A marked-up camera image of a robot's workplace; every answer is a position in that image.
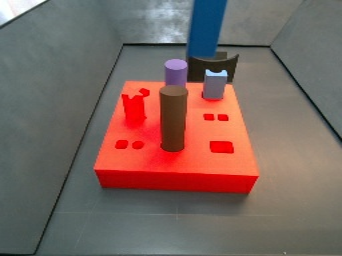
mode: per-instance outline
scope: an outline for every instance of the gray enclosure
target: gray enclosure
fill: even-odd
[[[191,1],[49,0],[0,29],[0,253],[342,254],[342,1],[230,0],[220,43],[267,46],[223,48],[240,53],[252,193],[97,184],[124,81],[162,80],[163,62],[184,58],[183,46],[124,46],[119,58],[121,46],[184,43],[190,10]]]
[[[342,1],[304,1],[271,48],[342,137]]]
[[[89,0],[49,1],[0,30],[3,253],[35,252],[120,48]]]

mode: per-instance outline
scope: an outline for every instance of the red hollow peg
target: red hollow peg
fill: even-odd
[[[146,119],[144,113],[144,97],[150,96],[150,90],[142,88],[142,95],[135,95],[131,99],[128,94],[121,94],[125,121],[129,124],[139,124]]]

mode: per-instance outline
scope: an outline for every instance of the gray wall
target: gray wall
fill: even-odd
[[[0,30],[0,253],[33,253],[121,42],[96,0]]]
[[[342,137],[342,1],[306,0],[271,46]]]
[[[302,0],[228,0],[220,44],[270,45]],[[186,43],[192,0],[103,1],[124,43]]]

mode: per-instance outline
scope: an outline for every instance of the lavender cylinder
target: lavender cylinder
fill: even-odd
[[[187,83],[187,62],[172,59],[164,64],[166,66],[166,85],[186,86]]]

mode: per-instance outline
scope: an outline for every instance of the red block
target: red block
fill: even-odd
[[[139,126],[125,120],[119,101],[95,163],[105,188],[248,193],[259,177],[256,161],[232,85],[223,100],[202,98],[203,84],[187,83],[186,148],[160,148],[159,89],[164,82],[128,81],[123,94],[150,90],[146,119]]]

